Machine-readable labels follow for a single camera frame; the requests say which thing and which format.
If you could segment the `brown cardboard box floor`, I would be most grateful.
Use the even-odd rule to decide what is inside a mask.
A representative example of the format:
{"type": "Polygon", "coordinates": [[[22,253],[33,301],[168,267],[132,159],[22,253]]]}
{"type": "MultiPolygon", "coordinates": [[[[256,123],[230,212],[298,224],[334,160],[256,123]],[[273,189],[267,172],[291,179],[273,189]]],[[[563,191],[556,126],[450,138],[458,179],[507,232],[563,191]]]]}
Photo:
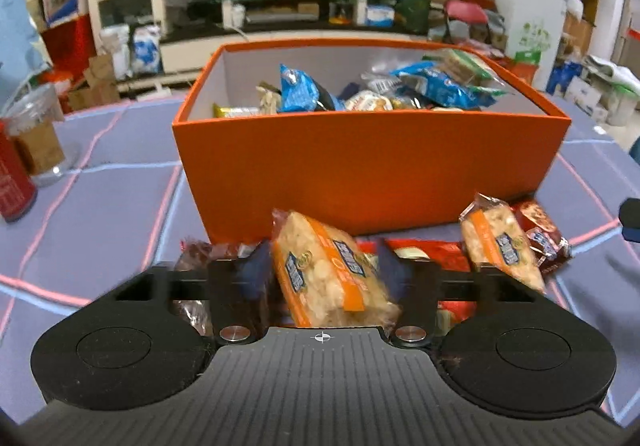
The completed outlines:
{"type": "Polygon", "coordinates": [[[118,103],[120,95],[112,55],[102,54],[90,58],[82,78],[67,92],[67,99],[72,112],[118,103]]]}

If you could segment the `orange cardboard box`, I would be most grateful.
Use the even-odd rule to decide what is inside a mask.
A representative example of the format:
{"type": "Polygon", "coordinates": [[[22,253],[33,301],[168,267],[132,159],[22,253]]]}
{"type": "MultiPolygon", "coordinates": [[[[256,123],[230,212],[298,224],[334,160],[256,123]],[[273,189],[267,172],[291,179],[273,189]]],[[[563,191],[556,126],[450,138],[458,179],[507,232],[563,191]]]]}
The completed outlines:
{"type": "Polygon", "coordinates": [[[228,43],[203,68],[172,123],[204,229],[212,240],[269,237],[274,209],[354,235],[454,221],[476,194],[536,191],[570,118],[510,73],[489,110],[317,111],[217,118],[250,102],[281,65],[332,92],[362,73],[420,60],[426,42],[387,38],[228,43]]]}

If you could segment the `orange cracker packet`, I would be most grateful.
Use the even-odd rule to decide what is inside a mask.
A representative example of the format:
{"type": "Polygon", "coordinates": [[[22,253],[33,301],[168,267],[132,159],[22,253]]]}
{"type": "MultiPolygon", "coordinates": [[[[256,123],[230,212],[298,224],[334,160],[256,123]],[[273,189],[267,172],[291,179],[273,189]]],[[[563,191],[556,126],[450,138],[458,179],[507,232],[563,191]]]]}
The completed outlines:
{"type": "Polygon", "coordinates": [[[504,201],[476,194],[459,222],[466,252],[475,266],[496,266],[528,288],[544,293],[544,280],[528,238],[504,201]]]}
{"type": "Polygon", "coordinates": [[[297,211],[272,221],[273,270],[296,327],[392,329],[400,307],[349,233],[297,211]]]}

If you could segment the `blue star cloth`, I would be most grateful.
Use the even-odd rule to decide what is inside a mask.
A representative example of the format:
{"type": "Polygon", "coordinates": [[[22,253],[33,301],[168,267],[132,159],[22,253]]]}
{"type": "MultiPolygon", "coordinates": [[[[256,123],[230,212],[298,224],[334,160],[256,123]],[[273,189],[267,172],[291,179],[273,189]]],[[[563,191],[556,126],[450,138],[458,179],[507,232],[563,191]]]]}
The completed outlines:
{"type": "Polygon", "coordinates": [[[4,114],[29,81],[52,66],[26,0],[1,0],[1,113],[4,114]]]}

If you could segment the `white glass-door cabinet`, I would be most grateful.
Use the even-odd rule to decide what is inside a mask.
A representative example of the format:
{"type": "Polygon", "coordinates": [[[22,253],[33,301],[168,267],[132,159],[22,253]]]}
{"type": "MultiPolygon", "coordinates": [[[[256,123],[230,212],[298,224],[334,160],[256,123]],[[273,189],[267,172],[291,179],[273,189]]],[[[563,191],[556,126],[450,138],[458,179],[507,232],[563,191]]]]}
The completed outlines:
{"type": "Polygon", "coordinates": [[[104,28],[127,24],[155,24],[162,34],[167,30],[164,0],[87,0],[93,42],[102,52],[101,32],[104,28]]]}

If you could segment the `dark red snack packet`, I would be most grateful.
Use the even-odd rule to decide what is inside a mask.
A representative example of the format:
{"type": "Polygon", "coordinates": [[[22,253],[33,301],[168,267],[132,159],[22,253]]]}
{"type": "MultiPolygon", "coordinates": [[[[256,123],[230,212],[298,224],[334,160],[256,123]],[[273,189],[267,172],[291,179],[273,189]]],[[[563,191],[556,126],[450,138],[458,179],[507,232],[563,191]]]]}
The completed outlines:
{"type": "Polygon", "coordinates": [[[535,199],[514,203],[511,209],[529,241],[541,275],[547,276],[559,270],[573,252],[549,214],[535,199]]]}

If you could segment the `white tv stand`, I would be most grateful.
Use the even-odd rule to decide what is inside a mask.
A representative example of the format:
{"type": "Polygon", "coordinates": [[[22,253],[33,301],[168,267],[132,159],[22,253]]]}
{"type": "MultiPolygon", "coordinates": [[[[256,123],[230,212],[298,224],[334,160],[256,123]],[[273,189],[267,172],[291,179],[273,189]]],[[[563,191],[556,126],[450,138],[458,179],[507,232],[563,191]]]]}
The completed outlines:
{"type": "Polygon", "coordinates": [[[388,39],[425,42],[427,36],[407,32],[401,25],[378,27],[332,24],[328,20],[252,24],[224,29],[213,23],[175,28],[160,40],[160,57],[166,74],[199,72],[225,44],[295,39],[388,39]]]}

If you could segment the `white freezer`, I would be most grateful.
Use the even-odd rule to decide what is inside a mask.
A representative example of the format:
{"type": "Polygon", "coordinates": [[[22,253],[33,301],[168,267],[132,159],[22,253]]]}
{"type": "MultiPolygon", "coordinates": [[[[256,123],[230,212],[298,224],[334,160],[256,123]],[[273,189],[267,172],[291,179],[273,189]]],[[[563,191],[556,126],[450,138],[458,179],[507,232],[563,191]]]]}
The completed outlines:
{"type": "Polygon", "coordinates": [[[532,84],[544,90],[552,72],[566,17],[566,0],[495,0],[506,23],[506,56],[537,58],[532,84]]]}

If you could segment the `blue snack bag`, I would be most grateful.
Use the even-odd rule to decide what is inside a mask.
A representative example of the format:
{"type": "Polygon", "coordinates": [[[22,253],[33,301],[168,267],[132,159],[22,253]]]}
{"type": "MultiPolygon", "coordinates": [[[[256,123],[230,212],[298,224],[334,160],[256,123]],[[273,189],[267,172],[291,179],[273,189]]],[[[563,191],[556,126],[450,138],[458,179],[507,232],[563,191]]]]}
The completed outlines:
{"type": "Polygon", "coordinates": [[[506,84],[484,65],[472,62],[420,61],[393,70],[398,78],[438,107],[478,110],[508,94],[506,84]]]}

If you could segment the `clear glass jar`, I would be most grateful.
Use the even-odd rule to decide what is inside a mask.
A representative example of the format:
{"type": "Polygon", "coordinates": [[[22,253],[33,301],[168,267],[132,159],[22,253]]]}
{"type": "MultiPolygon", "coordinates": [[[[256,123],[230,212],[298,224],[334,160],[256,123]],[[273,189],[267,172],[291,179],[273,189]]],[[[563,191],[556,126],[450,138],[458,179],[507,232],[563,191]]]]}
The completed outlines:
{"type": "Polygon", "coordinates": [[[24,94],[8,107],[2,119],[37,187],[53,184],[76,165],[79,145],[62,143],[56,132],[64,116],[53,84],[41,84],[24,94]]]}

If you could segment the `red folding chair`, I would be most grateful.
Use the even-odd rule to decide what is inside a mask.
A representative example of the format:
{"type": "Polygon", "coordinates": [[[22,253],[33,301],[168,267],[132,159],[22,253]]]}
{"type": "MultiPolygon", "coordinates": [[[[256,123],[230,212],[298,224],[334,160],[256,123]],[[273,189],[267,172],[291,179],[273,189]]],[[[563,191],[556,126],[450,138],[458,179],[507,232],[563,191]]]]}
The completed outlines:
{"type": "Polygon", "coordinates": [[[445,43],[462,43],[474,40],[491,43],[491,31],[487,13],[477,4],[462,0],[449,0],[444,6],[445,43]]]}

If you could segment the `dark purple snack packet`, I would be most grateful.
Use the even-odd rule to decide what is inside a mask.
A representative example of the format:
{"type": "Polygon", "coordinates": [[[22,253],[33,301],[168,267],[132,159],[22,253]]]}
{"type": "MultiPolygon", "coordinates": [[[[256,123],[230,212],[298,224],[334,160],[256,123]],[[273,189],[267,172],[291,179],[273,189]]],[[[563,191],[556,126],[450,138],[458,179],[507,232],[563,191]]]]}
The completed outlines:
{"type": "Polygon", "coordinates": [[[209,316],[207,266],[218,259],[246,257],[257,246],[210,245],[204,241],[187,241],[170,283],[170,308],[174,314],[191,325],[199,335],[214,339],[209,316]]]}

